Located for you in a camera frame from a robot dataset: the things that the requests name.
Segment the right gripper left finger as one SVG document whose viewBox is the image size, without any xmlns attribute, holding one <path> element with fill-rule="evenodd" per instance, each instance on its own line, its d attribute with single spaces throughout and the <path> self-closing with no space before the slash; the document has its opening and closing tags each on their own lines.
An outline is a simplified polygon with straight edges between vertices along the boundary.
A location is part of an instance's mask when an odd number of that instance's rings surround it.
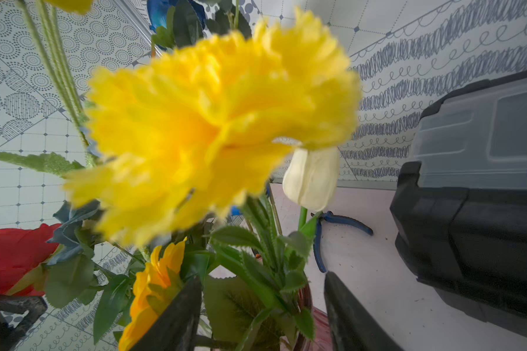
<svg viewBox="0 0 527 351">
<path fill-rule="evenodd" d="M 201 313 L 202 284 L 190 280 L 132 351 L 194 350 Z"/>
</svg>

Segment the yellow carnation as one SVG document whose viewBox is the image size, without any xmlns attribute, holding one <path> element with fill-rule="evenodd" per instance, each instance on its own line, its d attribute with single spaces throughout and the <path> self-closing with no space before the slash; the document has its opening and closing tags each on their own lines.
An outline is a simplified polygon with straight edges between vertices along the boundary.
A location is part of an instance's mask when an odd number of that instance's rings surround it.
<svg viewBox="0 0 527 351">
<path fill-rule="evenodd" d="M 316 223 L 282 233 L 269 179 L 296 149 L 339 150 L 359 125 L 360 75 L 329 26 L 296 10 L 288 28 L 214 29 L 144 67 L 101 70 L 89 88 L 100 163 L 64 188 L 76 206 L 99 203 L 110 242 L 151 257 L 187 241 L 180 279 L 202 284 L 195 347 L 313 341 L 302 294 Z"/>
</svg>

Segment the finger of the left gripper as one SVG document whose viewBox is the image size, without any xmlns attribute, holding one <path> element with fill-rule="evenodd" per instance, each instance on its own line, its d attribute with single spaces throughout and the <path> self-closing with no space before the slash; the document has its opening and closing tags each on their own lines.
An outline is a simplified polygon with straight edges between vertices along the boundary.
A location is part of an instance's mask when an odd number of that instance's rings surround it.
<svg viewBox="0 0 527 351">
<path fill-rule="evenodd" d="M 47 309 L 39 296 L 0 295 L 0 350 L 14 350 Z"/>
</svg>

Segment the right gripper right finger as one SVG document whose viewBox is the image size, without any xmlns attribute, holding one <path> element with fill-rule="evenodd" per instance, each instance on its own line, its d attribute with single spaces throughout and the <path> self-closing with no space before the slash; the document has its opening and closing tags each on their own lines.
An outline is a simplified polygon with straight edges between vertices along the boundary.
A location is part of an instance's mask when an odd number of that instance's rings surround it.
<svg viewBox="0 0 527 351">
<path fill-rule="evenodd" d="M 332 271 L 325 276 L 324 298 L 332 349 L 403 351 Z"/>
</svg>

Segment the small yellow sunflower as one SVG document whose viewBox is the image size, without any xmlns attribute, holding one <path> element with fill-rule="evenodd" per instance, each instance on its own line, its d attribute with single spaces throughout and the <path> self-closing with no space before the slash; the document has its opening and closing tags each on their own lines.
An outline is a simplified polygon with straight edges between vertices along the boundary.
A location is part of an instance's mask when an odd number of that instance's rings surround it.
<svg viewBox="0 0 527 351">
<path fill-rule="evenodd" d="M 155 247 L 145 269 L 136 274 L 131 322 L 119 339 L 120 350 L 131 350 L 183 288 L 179 274 L 186 242 L 172 243 L 165 248 Z"/>
</svg>

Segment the yellow poppy spray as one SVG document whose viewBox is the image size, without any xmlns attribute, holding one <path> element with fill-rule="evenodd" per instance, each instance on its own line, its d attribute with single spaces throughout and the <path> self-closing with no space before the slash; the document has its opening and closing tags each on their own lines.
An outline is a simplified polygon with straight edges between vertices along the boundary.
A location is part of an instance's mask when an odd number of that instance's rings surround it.
<svg viewBox="0 0 527 351">
<path fill-rule="evenodd" d="M 0 161 L 22 168 L 48 173 L 60 178 L 84 168 L 93 168 L 97 165 L 97 157 L 89 151 L 90 143 L 83 132 L 88 118 L 83 109 L 82 101 L 78 95 L 76 83 L 70 71 L 67 55 L 64 51 L 58 25 L 57 10 L 67 10 L 70 13 L 85 15 L 92 8 L 91 1 L 36 1 L 37 17 L 42 26 L 43 35 L 40 36 L 29 6 L 25 1 L 16 1 L 15 4 L 22 12 L 22 18 L 29 30 L 29 35 L 36 45 L 48 77 L 59 93 L 61 101 L 67 108 L 73 126 L 81 139 L 85 150 L 86 164 L 68 161 L 63 156 L 55 154 L 31 154 L 22 156 L 10 152 L 0 152 Z"/>
</svg>

